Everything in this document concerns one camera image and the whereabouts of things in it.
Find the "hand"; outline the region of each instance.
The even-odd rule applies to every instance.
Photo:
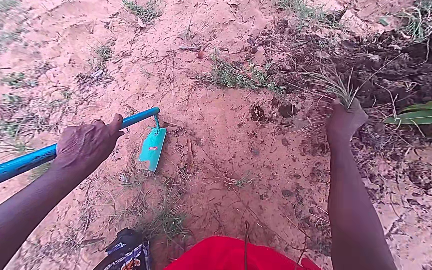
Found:
[[[356,98],[348,110],[341,105],[339,99],[336,99],[333,102],[333,114],[326,124],[329,145],[349,143],[356,130],[366,121],[368,121],[368,115]]]
[[[92,173],[111,155],[117,139],[124,134],[120,131],[122,124],[121,114],[115,114],[109,125],[96,119],[90,125],[65,128],[57,143],[52,167],[76,168]]]

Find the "blue hoe handle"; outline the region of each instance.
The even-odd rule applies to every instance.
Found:
[[[141,120],[159,114],[159,107],[153,107],[123,119],[122,129]],[[47,163],[56,157],[56,144],[47,146],[27,155],[17,157],[0,164],[0,183],[20,175],[39,165]]]

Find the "dark soil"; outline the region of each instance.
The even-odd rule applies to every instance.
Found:
[[[385,32],[370,38],[353,35],[351,39],[335,44],[333,39],[321,38],[315,34],[304,34],[292,27],[287,21],[280,21],[274,29],[265,29],[251,38],[252,45],[263,47],[266,58],[273,64],[267,71],[269,80],[278,86],[286,87],[289,98],[275,95],[271,101],[282,117],[296,112],[292,104],[302,104],[308,99],[320,100],[321,97],[301,89],[321,90],[299,75],[299,72],[321,72],[321,66],[335,70],[345,83],[359,88],[357,98],[369,115],[369,121],[355,134],[351,141],[355,162],[363,178],[369,179],[378,189],[370,190],[373,201],[381,200],[387,192],[382,179],[395,179],[405,174],[410,181],[425,193],[432,192],[432,174],[423,171],[418,164],[411,164],[408,170],[401,171],[405,154],[412,147],[424,147],[432,139],[424,138],[419,131],[410,126],[401,126],[407,132],[388,129],[383,123],[385,117],[393,114],[392,98],[397,111],[412,104],[432,100],[432,35],[427,43],[407,44],[397,32]],[[305,110],[305,116],[330,114],[324,108],[312,106]],[[251,108],[251,118],[257,121],[263,115],[262,109]],[[432,137],[432,125],[421,125],[422,132]],[[324,132],[311,135],[299,146],[301,154],[327,156],[329,147]],[[395,167],[393,171],[380,175],[376,169],[377,159],[386,158]],[[327,183],[328,172],[315,166],[311,175]],[[282,191],[290,196],[287,190]],[[299,226],[309,235],[307,247],[329,255],[331,239],[326,224],[315,230],[314,222],[301,222]]]
[[[370,38],[354,35],[334,44],[315,34],[297,32],[282,22],[276,29],[266,29],[252,40],[256,46],[264,47],[267,59],[278,59],[267,72],[269,79],[285,86],[296,102],[311,96],[301,88],[321,90],[320,86],[305,80],[298,72],[319,73],[323,66],[336,70],[346,82],[351,76],[350,84],[359,88],[357,98],[370,116],[369,123],[361,129],[358,137],[363,144],[377,151],[394,149],[394,142],[388,143],[394,133],[388,134],[382,124],[385,116],[393,113],[392,99],[397,111],[432,100],[432,35],[429,42],[410,45],[396,31]],[[280,114],[287,117],[291,105],[279,104],[278,107]],[[424,136],[432,138],[432,125],[420,126],[424,136],[411,126],[402,129],[409,132],[398,134],[398,137],[416,147],[427,144]]]

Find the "sandy soil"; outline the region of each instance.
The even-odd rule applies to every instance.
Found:
[[[333,10],[348,8],[341,22],[361,35],[393,28],[376,21],[408,2],[325,4]],[[119,0],[25,0],[19,9],[25,19],[5,26],[24,31],[21,41],[0,53],[0,68],[10,68],[0,69],[0,99],[8,93],[27,97],[27,107],[39,108],[49,123],[28,137],[32,146],[55,143],[65,126],[94,118],[110,121],[114,113],[128,116],[154,106],[161,109],[168,129],[153,175],[135,168],[135,155],[154,123],[145,120],[129,127],[113,155],[43,220],[7,269],[91,269],[104,258],[117,231],[143,226],[168,196],[184,214],[191,236],[155,239],[156,269],[208,236],[243,239],[245,221],[252,243],[273,247],[293,260],[308,256],[332,269],[326,139],[321,129],[301,131],[308,115],[320,113],[319,99],[307,93],[279,96],[201,85],[194,79],[211,70],[215,50],[230,63],[253,57],[249,38],[259,46],[253,62],[284,63],[288,56],[267,37],[289,39],[284,25],[291,28],[294,18],[275,12],[268,2],[252,0],[166,1],[160,9],[162,16],[154,25],[142,28]],[[325,29],[315,33],[334,35]],[[207,42],[203,58],[179,49]],[[101,44],[113,52],[108,74],[82,80],[81,75],[93,71],[90,48]],[[332,46],[311,55],[337,54]],[[25,72],[38,85],[10,89],[1,83],[9,72]],[[51,101],[58,105],[48,105]],[[296,117],[289,117],[288,105]],[[397,266],[432,269],[432,148],[406,147],[399,153],[402,158],[390,159],[364,138],[354,138],[353,144],[360,145],[356,159],[366,172],[365,185]],[[0,154],[0,162],[14,157]],[[27,172],[0,184],[0,203],[31,179],[32,172]],[[245,187],[229,184],[241,179],[252,181]]]

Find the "dirt ground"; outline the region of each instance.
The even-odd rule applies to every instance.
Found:
[[[294,15],[267,1],[165,1],[151,24],[119,0],[24,0],[0,30],[19,32],[0,44],[0,133],[14,131],[7,123],[19,117],[21,137],[38,149],[56,143],[66,126],[156,106],[168,133],[152,174],[135,158],[154,121],[127,128],[113,154],[50,212],[6,269],[92,269],[119,230],[151,228],[162,212],[174,223],[184,220],[184,230],[166,232],[171,239],[150,231],[155,269],[208,236],[244,239],[246,221],[251,243],[332,269],[324,132],[330,110],[312,94],[314,85],[294,75],[321,63],[353,74],[350,83],[361,86],[370,122],[351,144],[396,265],[432,269],[432,140],[381,124],[396,96],[396,109],[432,100],[432,43],[429,52],[404,46],[390,31],[396,23],[376,23],[409,1],[317,3],[347,8],[340,23],[350,30],[299,31]],[[198,55],[180,49],[207,43]],[[92,48],[101,45],[111,58],[107,72],[94,74]],[[214,55],[234,66],[273,63],[267,75],[286,94],[198,82]],[[2,83],[19,72],[26,77],[12,81],[18,85]],[[20,99],[2,101],[2,94]],[[423,128],[432,134],[432,126]],[[17,154],[0,147],[0,163]],[[40,173],[0,184],[0,203]]]

